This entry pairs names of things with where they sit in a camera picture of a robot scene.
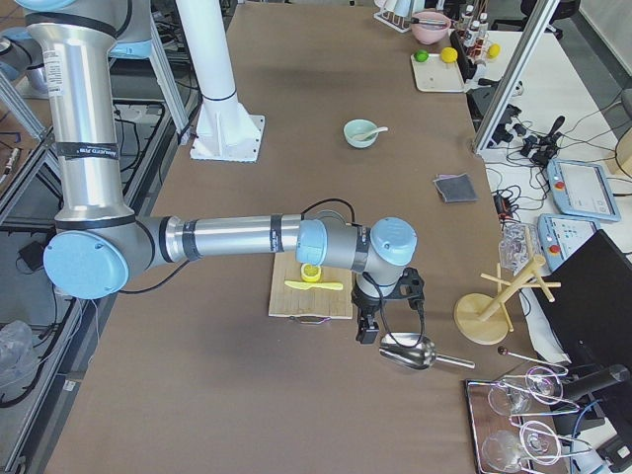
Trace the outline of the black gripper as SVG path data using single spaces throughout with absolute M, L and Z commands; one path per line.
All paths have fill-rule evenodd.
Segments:
M 374 317 L 384 308 L 386 302 L 406 301 L 409 307 L 418 313 L 421 321 L 425 319 L 425 282 L 417 269 L 407 267 L 391 289 L 373 283 L 368 273 L 355 279 L 352 290 L 352 303 L 357 309 L 357 333 L 355 340 L 361 345 L 372 345 L 380 329 Z

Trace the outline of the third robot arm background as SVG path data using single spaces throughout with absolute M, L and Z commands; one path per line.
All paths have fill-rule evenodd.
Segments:
M 1 72 L 24 98 L 48 99 L 42 51 L 26 28 L 1 32 Z

